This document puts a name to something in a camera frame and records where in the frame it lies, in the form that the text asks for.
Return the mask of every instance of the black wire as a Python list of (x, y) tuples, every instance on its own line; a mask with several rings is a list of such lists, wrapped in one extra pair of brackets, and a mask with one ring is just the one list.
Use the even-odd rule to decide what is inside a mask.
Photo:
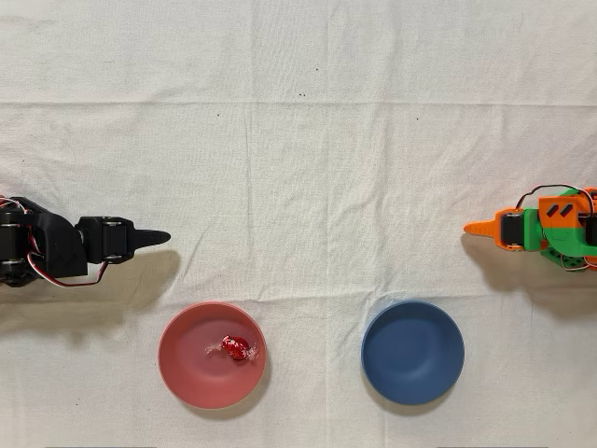
[(565, 187), (567, 189), (574, 189), (577, 192), (584, 194), (585, 197), (587, 198), (587, 200), (589, 201), (590, 214), (591, 215), (593, 214), (593, 212), (594, 212), (594, 210), (593, 210), (593, 199), (591, 198), (590, 194), (588, 194), (584, 189), (579, 189), (577, 187), (574, 187), (574, 186), (568, 185), (568, 184), (539, 185), (538, 187), (535, 187), (534, 189), (532, 189), (528, 193), (524, 193), (521, 196), (521, 198), (519, 199), (519, 201), (516, 203), (516, 208), (521, 208), (521, 205), (522, 205), (522, 202), (524, 201), (524, 198), (526, 198), (527, 196), (530, 196), (531, 194), (535, 193), (538, 189), (546, 189), (546, 188), (550, 188), (550, 187)]

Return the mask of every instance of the red candy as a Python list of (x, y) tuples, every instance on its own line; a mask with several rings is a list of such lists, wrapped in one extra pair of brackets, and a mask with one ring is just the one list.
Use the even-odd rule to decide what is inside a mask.
[(239, 336), (226, 336), (221, 343), (207, 347), (207, 352), (212, 350), (226, 350), (235, 361), (245, 359), (254, 360), (257, 358), (257, 348), (251, 347), (249, 343)]

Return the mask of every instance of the white wire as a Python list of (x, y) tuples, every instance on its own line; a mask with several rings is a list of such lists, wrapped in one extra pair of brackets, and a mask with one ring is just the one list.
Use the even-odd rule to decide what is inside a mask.
[(102, 277), (102, 275), (104, 274), (105, 269), (107, 268), (107, 264), (106, 262), (103, 262), (100, 265), (100, 270), (97, 273), (97, 277), (95, 279), (95, 282), (88, 282), (88, 283), (63, 283), (60, 282), (58, 280), (56, 280), (55, 278), (50, 277), (49, 275), (47, 275), (46, 273), (44, 273), (43, 271), (41, 271), (37, 266), (35, 266), (34, 261), (32, 260), (31, 256), (32, 254), (34, 254), (33, 252), (29, 252), (27, 254), (27, 261), (29, 261), (29, 264), (31, 265), (32, 269), (39, 274), (39, 276), (41, 276), (43, 279), (48, 280), (52, 285), (55, 285), (57, 287), (90, 287), (91, 285), (96, 285), (100, 282), (100, 278)]
[(562, 267), (567, 271), (567, 272), (571, 272), (571, 271), (584, 271), (585, 269), (588, 269), (590, 264), (585, 264), (584, 266), (580, 266), (579, 268), (566, 268), (563, 264), (563, 256), (560, 256), (560, 262), (562, 263)]
[(597, 268), (597, 264), (592, 264), (592, 263), (589, 263), (589, 262), (587, 261), (587, 257), (583, 257), (583, 259), (585, 259), (585, 263), (587, 263), (587, 265), (588, 265), (588, 266), (590, 266), (591, 268)]
[(18, 205), (22, 211), (24, 213), (27, 213), (27, 210), (25, 209), (25, 207), (23, 207), (21, 205), (21, 203), (19, 201), (15, 201), (14, 199), (9, 199), (9, 198), (0, 198), (0, 207), (4, 207), (6, 204), (5, 203), (15, 203), (16, 205)]
[(66, 287), (64, 285), (61, 285), (59, 283), (57, 283), (53, 278), (50, 278), (46, 275), (46, 273), (41, 272), (37, 266), (35, 266), (35, 263), (33, 262), (33, 260), (31, 259), (31, 252), (29, 252), (27, 254), (27, 261), (29, 261), (29, 264), (31, 265), (31, 267), (33, 268), (33, 270), (43, 279), (48, 280), (52, 285), (55, 285), (57, 287)]

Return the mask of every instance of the candy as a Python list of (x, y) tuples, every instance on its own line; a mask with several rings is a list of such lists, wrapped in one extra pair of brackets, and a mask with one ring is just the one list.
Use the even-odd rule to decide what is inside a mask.
[(207, 347), (207, 353), (214, 350), (226, 350), (235, 361), (257, 359), (257, 347), (251, 346), (246, 339), (239, 336), (225, 336), (221, 343), (216, 343)]

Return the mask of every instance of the white tablecloth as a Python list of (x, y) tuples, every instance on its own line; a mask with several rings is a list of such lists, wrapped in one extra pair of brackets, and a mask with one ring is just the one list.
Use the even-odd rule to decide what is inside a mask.
[[(0, 287), (0, 446), (597, 446), (597, 275), (462, 236), (594, 186), (596, 148), (594, 0), (2, 0), (0, 192), (173, 238), (98, 287)], [(359, 362), (405, 298), (465, 339), (417, 408)], [(216, 412), (156, 366), (206, 300), (269, 347)]]

